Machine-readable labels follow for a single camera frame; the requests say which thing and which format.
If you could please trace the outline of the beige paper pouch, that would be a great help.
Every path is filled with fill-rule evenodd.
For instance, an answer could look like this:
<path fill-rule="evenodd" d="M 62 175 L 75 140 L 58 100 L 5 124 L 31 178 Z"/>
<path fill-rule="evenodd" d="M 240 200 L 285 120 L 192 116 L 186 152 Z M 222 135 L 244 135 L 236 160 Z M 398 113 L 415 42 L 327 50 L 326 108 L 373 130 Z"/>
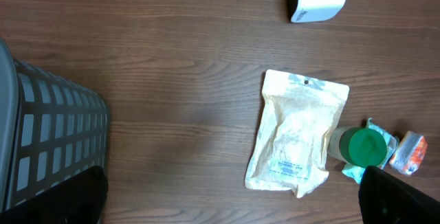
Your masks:
<path fill-rule="evenodd" d="M 245 187 L 301 198 L 329 176 L 327 147 L 349 96 L 347 85 L 269 69 L 264 108 Z"/>

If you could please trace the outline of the green lid jar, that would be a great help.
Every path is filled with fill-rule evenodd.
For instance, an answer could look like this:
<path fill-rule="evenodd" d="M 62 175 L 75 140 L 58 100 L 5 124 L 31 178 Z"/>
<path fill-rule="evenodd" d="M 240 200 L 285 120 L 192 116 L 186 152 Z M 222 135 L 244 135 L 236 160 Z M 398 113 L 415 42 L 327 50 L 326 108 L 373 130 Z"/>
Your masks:
<path fill-rule="evenodd" d="M 327 154 L 347 164 L 377 166 L 386 154 L 381 135 L 363 127 L 337 128 L 329 140 Z"/>

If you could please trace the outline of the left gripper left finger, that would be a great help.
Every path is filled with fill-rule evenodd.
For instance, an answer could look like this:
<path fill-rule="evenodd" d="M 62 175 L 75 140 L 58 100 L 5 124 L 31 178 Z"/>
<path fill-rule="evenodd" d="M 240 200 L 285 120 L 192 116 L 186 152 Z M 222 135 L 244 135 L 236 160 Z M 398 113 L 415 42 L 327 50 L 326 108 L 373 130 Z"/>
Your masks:
<path fill-rule="evenodd" d="M 100 166 L 92 166 L 1 214 L 1 224 L 91 223 L 100 220 L 109 190 Z"/>

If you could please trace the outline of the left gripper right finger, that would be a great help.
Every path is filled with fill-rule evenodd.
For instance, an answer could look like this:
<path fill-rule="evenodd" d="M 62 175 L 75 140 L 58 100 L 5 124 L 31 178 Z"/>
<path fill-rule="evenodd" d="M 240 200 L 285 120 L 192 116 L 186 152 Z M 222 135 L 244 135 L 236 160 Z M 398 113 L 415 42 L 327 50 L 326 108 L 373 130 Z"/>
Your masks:
<path fill-rule="evenodd" d="M 366 168 L 358 193 L 364 224 L 439 224 L 439 202 L 378 167 Z"/>

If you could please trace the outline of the teal tissue packet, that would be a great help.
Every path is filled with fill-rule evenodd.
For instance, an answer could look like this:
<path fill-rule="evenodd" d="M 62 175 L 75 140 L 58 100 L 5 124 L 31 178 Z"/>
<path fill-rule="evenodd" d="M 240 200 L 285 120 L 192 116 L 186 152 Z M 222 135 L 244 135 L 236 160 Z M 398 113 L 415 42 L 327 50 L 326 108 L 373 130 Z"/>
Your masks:
<path fill-rule="evenodd" d="M 377 165 L 377 167 L 380 170 L 383 170 L 388 161 L 390 160 L 391 156 L 395 152 L 399 139 L 396 137 L 393 137 L 388 131 L 383 129 L 382 127 L 376 125 L 373 122 L 373 118 L 369 118 L 366 121 L 366 129 L 375 131 L 381 135 L 381 140 L 384 140 L 384 144 L 386 145 L 386 154 L 384 158 L 381 160 L 380 164 Z M 366 171 L 366 168 L 363 168 L 361 166 L 355 166 L 352 164 L 345 164 L 344 168 L 342 169 L 342 174 L 345 176 L 352 178 L 356 183 L 360 184 L 362 177 Z"/>

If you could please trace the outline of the orange snack packet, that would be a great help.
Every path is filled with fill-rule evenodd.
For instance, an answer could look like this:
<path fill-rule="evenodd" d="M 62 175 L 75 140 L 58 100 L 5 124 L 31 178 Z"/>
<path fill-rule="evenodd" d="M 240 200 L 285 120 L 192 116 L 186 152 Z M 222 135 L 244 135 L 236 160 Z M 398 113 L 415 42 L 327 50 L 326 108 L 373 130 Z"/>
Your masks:
<path fill-rule="evenodd" d="M 389 164 L 397 172 L 411 176 L 411 174 L 419 169 L 425 157 L 427 147 L 428 145 L 423 135 L 408 131 L 399 143 Z"/>

